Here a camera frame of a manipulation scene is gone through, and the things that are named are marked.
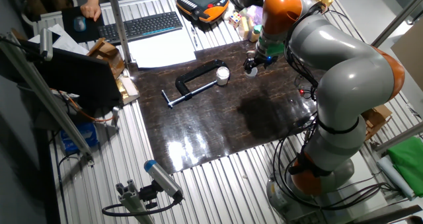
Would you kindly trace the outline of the person's bare hand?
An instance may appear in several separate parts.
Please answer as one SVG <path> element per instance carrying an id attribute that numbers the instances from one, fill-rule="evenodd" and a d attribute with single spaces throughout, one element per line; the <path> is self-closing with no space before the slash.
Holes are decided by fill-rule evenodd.
<path id="1" fill-rule="evenodd" d="M 101 14 L 99 0 L 87 0 L 87 2 L 81 6 L 81 13 L 85 18 L 97 21 Z"/>

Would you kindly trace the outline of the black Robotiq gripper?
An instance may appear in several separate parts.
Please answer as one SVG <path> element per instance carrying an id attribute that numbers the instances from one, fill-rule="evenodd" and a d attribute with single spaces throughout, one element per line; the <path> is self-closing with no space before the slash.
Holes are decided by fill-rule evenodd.
<path id="1" fill-rule="evenodd" d="M 243 67 L 246 74 L 251 74 L 252 68 L 254 68 L 253 71 L 258 73 L 260 71 L 260 65 L 263 64 L 264 68 L 267 68 L 274 62 L 276 62 L 276 56 L 264 56 L 256 52 L 248 52 Z"/>

